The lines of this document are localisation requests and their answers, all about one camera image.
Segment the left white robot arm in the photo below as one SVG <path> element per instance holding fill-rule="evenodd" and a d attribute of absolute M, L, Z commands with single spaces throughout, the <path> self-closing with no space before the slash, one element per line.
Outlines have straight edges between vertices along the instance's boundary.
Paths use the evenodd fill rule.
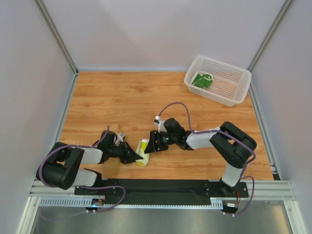
<path fill-rule="evenodd" d="M 144 160 L 125 140 L 124 134 L 116 134 L 109 129 L 93 145 L 69 145 L 62 142 L 53 148 L 40 164 L 36 179 L 48 187 L 63 190 L 71 186 L 93 187 L 99 173 L 90 169 L 81 169 L 82 164 L 103 164 L 110 158 L 118 158 L 122 164 Z"/>

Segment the green cream patterned towel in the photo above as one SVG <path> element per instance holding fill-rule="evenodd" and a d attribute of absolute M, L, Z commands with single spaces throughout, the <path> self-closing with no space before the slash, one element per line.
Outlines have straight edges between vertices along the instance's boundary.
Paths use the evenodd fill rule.
<path fill-rule="evenodd" d="M 191 85 L 207 90 L 213 83 L 213 80 L 213 76 L 209 73 L 201 74 L 199 72 L 195 72 L 191 79 Z"/>

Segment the yellow lime patterned towel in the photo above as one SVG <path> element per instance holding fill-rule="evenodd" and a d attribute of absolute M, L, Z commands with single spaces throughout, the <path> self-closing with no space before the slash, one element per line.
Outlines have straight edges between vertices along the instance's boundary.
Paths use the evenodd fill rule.
<path fill-rule="evenodd" d="M 136 160 L 136 164 L 139 166 L 147 166 L 150 158 L 150 154 L 146 154 L 144 151 L 147 148 L 147 145 L 149 143 L 148 139 L 142 139 L 139 141 L 136 153 L 141 156 L 141 159 Z"/>

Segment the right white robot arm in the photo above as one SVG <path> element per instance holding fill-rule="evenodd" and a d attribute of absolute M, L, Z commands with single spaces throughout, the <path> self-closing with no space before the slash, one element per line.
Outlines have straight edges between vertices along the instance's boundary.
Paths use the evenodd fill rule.
<path fill-rule="evenodd" d="M 228 121 L 205 131 L 185 130 L 174 118 L 155 120 L 155 123 L 158 124 L 158 130 L 150 132 L 150 139 L 144 150 L 146 154 L 166 151 L 173 144 L 184 151 L 215 148 L 226 161 L 225 172 L 215 191 L 224 196 L 236 193 L 234 189 L 257 147 L 253 138 Z"/>

